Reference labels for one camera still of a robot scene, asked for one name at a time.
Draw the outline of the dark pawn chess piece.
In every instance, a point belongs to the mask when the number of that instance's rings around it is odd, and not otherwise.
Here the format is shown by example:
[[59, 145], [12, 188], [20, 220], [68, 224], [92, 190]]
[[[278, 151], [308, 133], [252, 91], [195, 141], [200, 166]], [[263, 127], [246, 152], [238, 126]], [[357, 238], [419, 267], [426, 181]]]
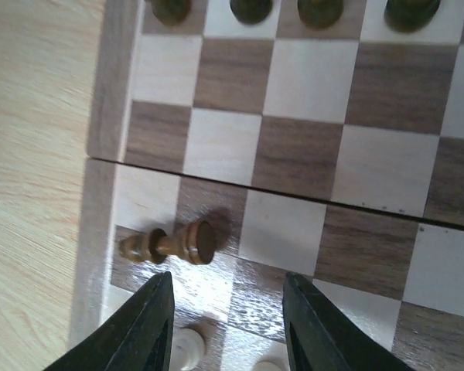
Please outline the dark pawn chess piece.
[[166, 26], [183, 22], [191, 9], [190, 0], [151, 0], [153, 15]]
[[263, 22], [271, 13], [272, 0], [230, 0], [230, 10], [236, 20], [246, 25]]
[[393, 30], [415, 32], [432, 20], [440, 5], [440, 0], [388, 0], [384, 19]]

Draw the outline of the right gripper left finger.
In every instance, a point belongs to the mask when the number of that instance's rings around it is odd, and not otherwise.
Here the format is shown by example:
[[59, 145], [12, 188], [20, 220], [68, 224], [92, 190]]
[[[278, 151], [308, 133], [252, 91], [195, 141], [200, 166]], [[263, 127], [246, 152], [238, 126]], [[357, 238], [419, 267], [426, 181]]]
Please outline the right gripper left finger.
[[55, 370], [168, 370], [172, 275], [151, 277], [103, 325], [53, 363]]

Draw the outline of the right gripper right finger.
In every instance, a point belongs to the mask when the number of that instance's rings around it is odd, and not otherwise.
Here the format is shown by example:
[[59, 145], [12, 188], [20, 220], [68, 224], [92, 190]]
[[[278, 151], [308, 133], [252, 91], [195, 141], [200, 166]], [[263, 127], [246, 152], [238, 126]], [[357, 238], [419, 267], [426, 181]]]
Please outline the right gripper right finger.
[[284, 324], [291, 370], [410, 370], [354, 325], [301, 274], [284, 282]]

